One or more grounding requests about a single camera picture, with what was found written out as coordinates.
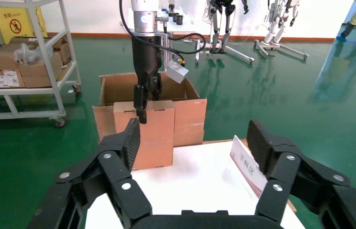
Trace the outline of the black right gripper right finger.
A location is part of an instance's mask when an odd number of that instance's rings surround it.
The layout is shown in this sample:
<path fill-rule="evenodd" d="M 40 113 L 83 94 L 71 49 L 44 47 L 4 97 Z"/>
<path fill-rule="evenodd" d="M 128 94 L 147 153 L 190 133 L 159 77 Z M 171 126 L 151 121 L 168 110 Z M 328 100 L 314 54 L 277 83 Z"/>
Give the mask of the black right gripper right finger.
<path fill-rule="evenodd" d="M 318 216 L 324 229 L 356 229 L 356 188 L 350 179 L 304 155 L 289 138 L 268 132 L 256 119 L 248 148 L 267 179 L 255 214 L 280 224 L 290 196 Z"/>

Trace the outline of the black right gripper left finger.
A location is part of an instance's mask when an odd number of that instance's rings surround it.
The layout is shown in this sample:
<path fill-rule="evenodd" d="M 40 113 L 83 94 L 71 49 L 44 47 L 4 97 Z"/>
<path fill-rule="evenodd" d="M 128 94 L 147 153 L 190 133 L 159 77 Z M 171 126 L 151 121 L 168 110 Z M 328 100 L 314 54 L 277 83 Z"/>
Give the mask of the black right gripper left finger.
<path fill-rule="evenodd" d="M 140 123 L 106 136 L 94 154 L 60 172 L 28 224 L 30 229 L 78 229 L 82 217 L 106 194 L 123 228 L 152 214 L 152 206 L 131 171 L 140 146 Z"/>

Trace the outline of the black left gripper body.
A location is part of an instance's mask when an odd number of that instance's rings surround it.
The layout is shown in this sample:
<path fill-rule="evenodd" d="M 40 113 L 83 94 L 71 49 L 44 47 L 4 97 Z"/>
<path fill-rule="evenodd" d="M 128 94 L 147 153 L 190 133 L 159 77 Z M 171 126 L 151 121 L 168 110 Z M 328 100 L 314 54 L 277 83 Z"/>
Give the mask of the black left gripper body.
<path fill-rule="evenodd" d="M 138 77 L 138 84 L 146 87 L 158 87 L 158 71 L 162 66 L 160 48 L 147 45 L 132 38 L 133 66 Z"/>

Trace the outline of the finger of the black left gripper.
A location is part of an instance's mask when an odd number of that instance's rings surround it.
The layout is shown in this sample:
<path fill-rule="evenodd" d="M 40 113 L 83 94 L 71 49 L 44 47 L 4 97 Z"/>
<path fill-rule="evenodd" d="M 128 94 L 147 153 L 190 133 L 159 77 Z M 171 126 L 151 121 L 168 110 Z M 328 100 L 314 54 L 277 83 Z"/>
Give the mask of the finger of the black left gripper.
<path fill-rule="evenodd" d="M 160 100 L 162 93 L 162 79 L 160 73 L 155 73 L 148 80 L 148 91 L 152 94 L 153 100 Z"/>
<path fill-rule="evenodd" d="M 148 92 L 147 89 L 139 84 L 134 87 L 133 106 L 136 110 L 136 115 L 141 124 L 147 123 L 146 106 L 147 106 Z"/>

